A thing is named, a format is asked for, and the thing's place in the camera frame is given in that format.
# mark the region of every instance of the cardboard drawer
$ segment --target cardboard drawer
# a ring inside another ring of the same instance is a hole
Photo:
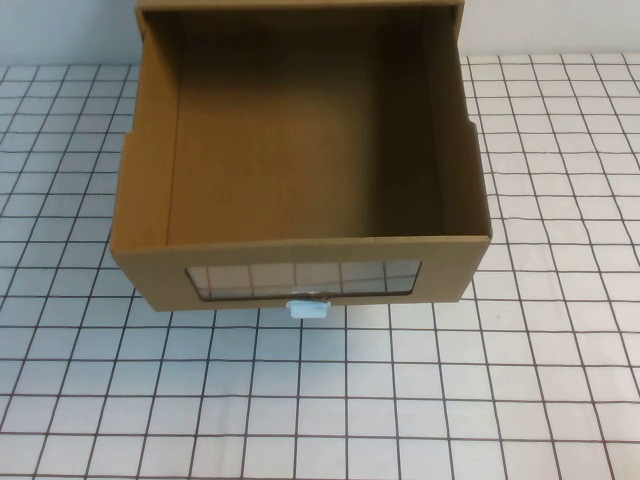
[[[149,303],[459,300],[491,237],[461,13],[141,0],[111,250]]]

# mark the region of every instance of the white plastic tab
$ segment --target white plastic tab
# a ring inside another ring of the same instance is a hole
[[[328,300],[290,300],[287,302],[291,318],[326,318],[330,306],[331,302]]]

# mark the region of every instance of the window cutout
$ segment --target window cutout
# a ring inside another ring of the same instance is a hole
[[[419,260],[189,267],[201,300],[409,295]]]

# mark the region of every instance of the white background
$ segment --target white background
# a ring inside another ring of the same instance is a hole
[[[138,62],[135,0],[0,0],[0,65]],[[464,55],[640,51],[640,0],[467,0]]]

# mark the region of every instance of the grid paper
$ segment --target grid paper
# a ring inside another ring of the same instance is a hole
[[[155,313],[108,251],[137,67],[0,68],[0,479],[636,480],[640,55],[463,58],[458,304]]]

